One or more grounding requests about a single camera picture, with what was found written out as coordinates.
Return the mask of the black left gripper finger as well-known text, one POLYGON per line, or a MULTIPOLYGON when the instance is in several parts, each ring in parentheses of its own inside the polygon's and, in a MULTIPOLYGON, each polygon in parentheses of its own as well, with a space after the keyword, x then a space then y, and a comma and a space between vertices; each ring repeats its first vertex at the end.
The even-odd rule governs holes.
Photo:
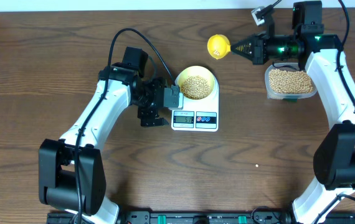
POLYGON ((141 119, 141 127, 155 127, 169 125, 168 121, 164 118, 149 118, 141 119))
POLYGON ((184 95, 178 85, 164 88, 163 106, 169 109, 182 109, 184 95))

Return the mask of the yellow plastic scoop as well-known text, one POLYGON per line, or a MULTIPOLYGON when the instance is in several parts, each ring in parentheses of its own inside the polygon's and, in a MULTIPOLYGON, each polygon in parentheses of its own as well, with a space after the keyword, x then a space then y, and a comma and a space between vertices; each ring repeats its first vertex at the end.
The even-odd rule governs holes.
POLYGON ((207 50, 214 59, 222 59, 231 52, 230 41, 222 34, 213 35, 207 41, 207 50))

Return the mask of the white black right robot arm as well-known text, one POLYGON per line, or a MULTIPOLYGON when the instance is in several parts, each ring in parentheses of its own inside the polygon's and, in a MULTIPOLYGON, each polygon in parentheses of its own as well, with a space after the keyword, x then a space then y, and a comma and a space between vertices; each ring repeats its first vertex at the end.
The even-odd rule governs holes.
POLYGON ((236 44, 221 34, 207 43, 209 54, 223 58, 232 52, 262 65, 271 58, 298 61, 315 85, 329 122, 329 133, 313 157, 314 179, 291 209, 271 223, 324 223, 329 212, 355 193, 355 82, 346 65, 345 40, 325 34, 321 1, 293 5, 292 35, 276 35, 273 6, 252 11, 256 23, 267 30, 236 44))

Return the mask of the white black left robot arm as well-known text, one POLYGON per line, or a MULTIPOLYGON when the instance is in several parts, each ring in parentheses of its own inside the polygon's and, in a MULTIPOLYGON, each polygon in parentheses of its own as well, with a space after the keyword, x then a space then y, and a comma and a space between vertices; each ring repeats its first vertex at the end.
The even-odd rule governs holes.
POLYGON ((74 125, 58 140, 39 148, 39 200, 73 215, 74 223, 116 223, 119 206, 107 189, 102 150, 118 117, 138 107, 142 127, 163 126, 160 108, 182 108, 183 94, 158 77, 142 81, 140 67, 115 63, 100 71, 93 98, 74 125))

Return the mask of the yellow plastic bowl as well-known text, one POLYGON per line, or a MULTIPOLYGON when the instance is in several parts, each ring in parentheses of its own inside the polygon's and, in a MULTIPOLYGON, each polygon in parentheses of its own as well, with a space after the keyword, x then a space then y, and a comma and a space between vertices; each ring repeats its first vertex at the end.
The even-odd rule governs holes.
POLYGON ((176 84, 186 98, 202 100, 214 90, 215 76, 205 67, 191 66, 178 75, 176 84))

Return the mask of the white digital kitchen scale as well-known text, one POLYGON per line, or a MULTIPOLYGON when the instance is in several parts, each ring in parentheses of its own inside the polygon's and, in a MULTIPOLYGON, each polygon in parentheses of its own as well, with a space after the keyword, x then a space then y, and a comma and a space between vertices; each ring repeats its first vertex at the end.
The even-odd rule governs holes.
POLYGON ((184 96, 183 108, 172 110, 171 127, 175 131, 216 132, 219 128, 219 83, 215 77, 214 90, 202 100, 184 96))

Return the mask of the clear container of soybeans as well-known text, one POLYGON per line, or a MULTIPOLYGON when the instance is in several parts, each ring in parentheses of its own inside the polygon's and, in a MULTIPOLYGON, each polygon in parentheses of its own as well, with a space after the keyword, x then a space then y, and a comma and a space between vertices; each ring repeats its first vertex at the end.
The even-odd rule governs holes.
POLYGON ((297 63, 275 63, 265 71, 267 97, 274 100, 299 100, 317 93, 315 84, 297 63))

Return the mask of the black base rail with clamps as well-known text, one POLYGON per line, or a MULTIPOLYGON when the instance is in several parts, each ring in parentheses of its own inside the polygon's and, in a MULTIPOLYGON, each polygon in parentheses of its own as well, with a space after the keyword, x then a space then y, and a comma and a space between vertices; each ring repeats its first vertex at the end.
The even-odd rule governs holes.
MULTIPOLYGON (((73 214, 52 212, 47 214, 45 223, 72 223, 73 214)), ((279 211, 267 207, 258 207, 251 212, 236 213, 184 213, 151 212, 146 210, 122 211, 118 214, 117 224, 243 224, 243 223, 298 223, 291 211, 279 211)), ((326 216, 327 224, 355 224, 354 212, 331 212, 326 216)))

